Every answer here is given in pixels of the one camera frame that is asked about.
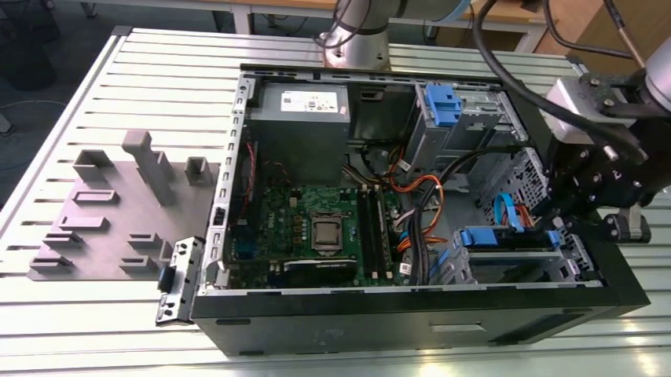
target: green circuit board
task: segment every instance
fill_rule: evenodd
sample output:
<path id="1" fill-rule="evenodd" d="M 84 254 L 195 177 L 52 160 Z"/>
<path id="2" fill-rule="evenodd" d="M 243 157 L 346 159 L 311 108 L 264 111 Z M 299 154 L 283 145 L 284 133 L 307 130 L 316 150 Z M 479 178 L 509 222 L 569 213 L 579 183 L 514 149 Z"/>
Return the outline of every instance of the green circuit board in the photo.
<path id="1" fill-rule="evenodd" d="M 358 273 L 355 286 L 401 285 L 402 276 L 393 279 L 373 279 L 364 271 L 364 255 L 362 251 L 359 211 L 356 188 L 336 187 L 274 187 L 262 192 L 262 206 L 258 217 L 258 231 L 254 244 L 234 240 L 234 253 L 242 257 L 232 274 L 238 287 L 247 289 L 267 287 L 268 265 L 300 259 L 334 260 L 339 258 L 356 260 Z M 383 195 L 386 220 L 390 223 L 390 213 L 399 209 L 398 196 L 390 192 Z M 312 247 L 311 219 L 319 216 L 334 216 L 342 223 L 342 251 L 334 255 L 323 255 Z"/>

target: blue cable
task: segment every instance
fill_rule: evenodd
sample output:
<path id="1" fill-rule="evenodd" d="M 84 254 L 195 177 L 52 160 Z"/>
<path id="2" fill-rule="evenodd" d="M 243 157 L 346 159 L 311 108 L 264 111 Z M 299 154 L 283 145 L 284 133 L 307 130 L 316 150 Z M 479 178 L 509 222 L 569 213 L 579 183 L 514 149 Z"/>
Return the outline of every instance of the blue cable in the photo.
<path id="1" fill-rule="evenodd" d="M 502 192 L 497 195 L 497 199 L 494 200 L 494 221 L 497 222 L 497 225 L 501 225 L 503 222 L 502 202 L 506 204 L 507 218 L 511 222 L 513 228 L 515 228 L 517 232 L 525 232 L 525 227 L 522 226 L 521 219 L 517 216 L 515 202 L 513 201 L 511 194 L 507 192 Z"/>

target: ram slot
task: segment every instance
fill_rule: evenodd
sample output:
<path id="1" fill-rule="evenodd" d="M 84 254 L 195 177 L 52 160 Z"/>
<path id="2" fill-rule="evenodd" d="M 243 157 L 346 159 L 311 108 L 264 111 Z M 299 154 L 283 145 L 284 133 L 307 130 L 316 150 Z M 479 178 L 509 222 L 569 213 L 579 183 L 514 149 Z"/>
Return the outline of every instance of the ram slot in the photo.
<path id="1" fill-rule="evenodd" d="M 369 189 L 363 186 L 356 193 L 356 212 L 359 215 L 359 238 L 362 254 L 364 257 L 364 274 L 374 276 L 378 274 L 378 263 L 373 244 L 371 218 L 369 208 Z"/>
<path id="2" fill-rule="evenodd" d="M 387 224 L 385 221 L 385 197 L 378 185 L 375 186 L 375 190 L 371 190 L 369 198 L 373 220 L 371 227 L 374 229 L 375 267 L 381 278 L 383 278 L 387 275 L 387 261 L 390 260 L 390 238 L 387 236 Z"/>

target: floor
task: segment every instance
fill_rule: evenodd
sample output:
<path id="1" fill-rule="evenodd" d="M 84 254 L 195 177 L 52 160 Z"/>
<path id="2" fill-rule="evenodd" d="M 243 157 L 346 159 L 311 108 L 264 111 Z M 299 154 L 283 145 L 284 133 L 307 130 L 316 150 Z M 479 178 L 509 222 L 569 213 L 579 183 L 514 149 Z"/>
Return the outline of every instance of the floor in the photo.
<path id="1" fill-rule="evenodd" d="M 52 15 L 62 36 L 44 45 L 44 50 L 56 69 L 56 82 L 48 88 L 22 92 L 0 79 L 0 113 L 15 126 L 14 133 L 7 137 L 0 137 L 0 208 L 12 194 L 32 157 L 38 153 L 63 111 L 63 106 L 55 103 L 27 103 L 10 108 L 2 107 L 6 104 L 30 100 L 67 103 L 116 25 L 186 31 L 216 31 L 214 15 L 208 11 L 103 4 L 96 6 L 96 10 L 98 17 L 87 19 L 78 3 L 56 2 Z M 223 18 L 223 32 L 234 32 L 231 16 L 226 13 L 219 16 Z M 263 16 L 256 15 L 256 34 L 290 34 L 295 37 L 310 38 L 331 26 L 331 21 L 327 19 L 311 18 L 302 25 L 303 20 L 303 17 L 291 16 L 284 20 L 278 20 L 276 27 L 270 28 Z M 422 27 L 391 24 L 390 41 L 393 43 L 425 44 Z"/>

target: motherboard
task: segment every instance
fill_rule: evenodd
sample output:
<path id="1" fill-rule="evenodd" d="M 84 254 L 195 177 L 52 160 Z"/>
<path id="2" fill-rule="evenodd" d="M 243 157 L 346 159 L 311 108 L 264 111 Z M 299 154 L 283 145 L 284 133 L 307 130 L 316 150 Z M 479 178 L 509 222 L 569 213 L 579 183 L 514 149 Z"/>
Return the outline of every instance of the motherboard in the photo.
<path id="1" fill-rule="evenodd" d="M 393 215 L 381 187 L 268 187 L 256 224 L 232 238 L 235 288 L 403 285 L 395 273 Z"/>

